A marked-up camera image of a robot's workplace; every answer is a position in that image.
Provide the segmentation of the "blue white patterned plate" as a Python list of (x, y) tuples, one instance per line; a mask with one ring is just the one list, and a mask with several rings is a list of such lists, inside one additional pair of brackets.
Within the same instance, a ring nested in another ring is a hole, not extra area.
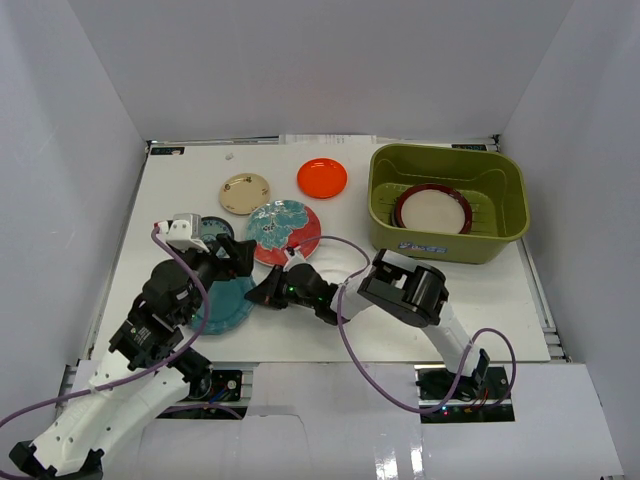
[(232, 226), (223, 218), (215, 216), (205, 216), (201, 218), (200, 238), (203, 242), (213, 242), (220, 234), (235, 238)]

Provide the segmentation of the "teal scalloped plate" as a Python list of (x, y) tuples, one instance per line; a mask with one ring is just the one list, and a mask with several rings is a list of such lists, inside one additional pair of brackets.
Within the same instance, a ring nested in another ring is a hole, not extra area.
[(204, 306), (193, 316), (189, 327), (197, 331), (205, 324), (202, 335), (222, 335), (238, 328), (254, 306), (245, 299), (245, 294), (255, 287), (252, 277), (215, 282), (208, 291), (210, 314), (204, 320)]

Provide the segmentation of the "red teal floral plate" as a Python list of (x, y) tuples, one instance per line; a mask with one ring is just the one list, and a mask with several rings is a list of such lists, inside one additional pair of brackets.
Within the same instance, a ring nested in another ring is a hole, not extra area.
[(321, 222), (309, 206), (294, 200), (276, 200), (249, 216), (245, 239), (256, 241), (254, 258), (259, 264), (273, 266), (287, 262), (288, 247), (299, 247), (308, 258), (318, 248), (321, 234)]

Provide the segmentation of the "orange round plate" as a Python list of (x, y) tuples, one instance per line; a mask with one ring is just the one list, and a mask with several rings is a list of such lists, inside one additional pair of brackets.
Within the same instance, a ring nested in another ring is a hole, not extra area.
[(305, 162), (296, 176), (300, 190), (316, 199), (329, 199), (340, 194), (348, 182), (345, 167), (331, 158), (315, 158)]

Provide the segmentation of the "red rimmed beige plate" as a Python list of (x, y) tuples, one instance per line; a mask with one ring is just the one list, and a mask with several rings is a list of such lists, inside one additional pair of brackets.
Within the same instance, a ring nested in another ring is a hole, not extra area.
[(439, 234), (468, 234), (472, 226), (470, 203), (457, 190), (435, 183), (415, 185), (403, 192), (393, 207), (392, 225)]

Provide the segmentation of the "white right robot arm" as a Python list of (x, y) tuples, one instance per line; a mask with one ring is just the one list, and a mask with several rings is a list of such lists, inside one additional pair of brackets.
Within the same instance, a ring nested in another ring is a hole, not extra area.
[(488, 385), (489, 356), (474, 345), (449, 304), (445, 275), (438, 269), (382, 249), (372, 265), (341, 284), (325, 281), (305, 258), (289, 250), (285, 265), (276, 265), (245, 294), (249, 302), (274, 310), (294, 304), (309, 308), (336, 326), (375, 306), (405, 325), (421, 330), (451, 374), (454, 395), (472, 399)]

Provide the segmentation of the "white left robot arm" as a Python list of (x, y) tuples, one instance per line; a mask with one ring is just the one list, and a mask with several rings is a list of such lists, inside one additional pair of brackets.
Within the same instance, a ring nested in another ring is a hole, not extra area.
[(61, 396), (66, 407), (51, 426), (11, 449), (21, 478), (100, 479), (130, 437), (184, 398), (209, 392), (211, 362), (181, 328), (211, 311), (214, 283), (251, 275), (256, 243), (172, 240), (157, 230), (151, 237), (169, 259), (152, 269), (86, 387)]

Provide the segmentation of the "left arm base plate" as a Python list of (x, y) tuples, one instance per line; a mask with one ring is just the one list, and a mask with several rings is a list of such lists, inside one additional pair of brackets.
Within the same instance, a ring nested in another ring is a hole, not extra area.
[(241, 370), (211, 370), (192, 383), (187, 399), (196, 402), (226, 402), (241, 399)]

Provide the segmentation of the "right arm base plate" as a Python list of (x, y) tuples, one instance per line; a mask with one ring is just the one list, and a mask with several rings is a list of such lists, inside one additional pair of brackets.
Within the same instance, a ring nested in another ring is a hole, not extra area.
[[(440, 403), (448, 392), (454, 374), (446, 368), (416, 370), (416, 387), (420, 408)], [(504, 367), (490, 367), (480, 387), (461, 379), (448, 403), (437, 412), (422, 415), (423, 424), (480, 424), (514, 422), (509, 379)]]

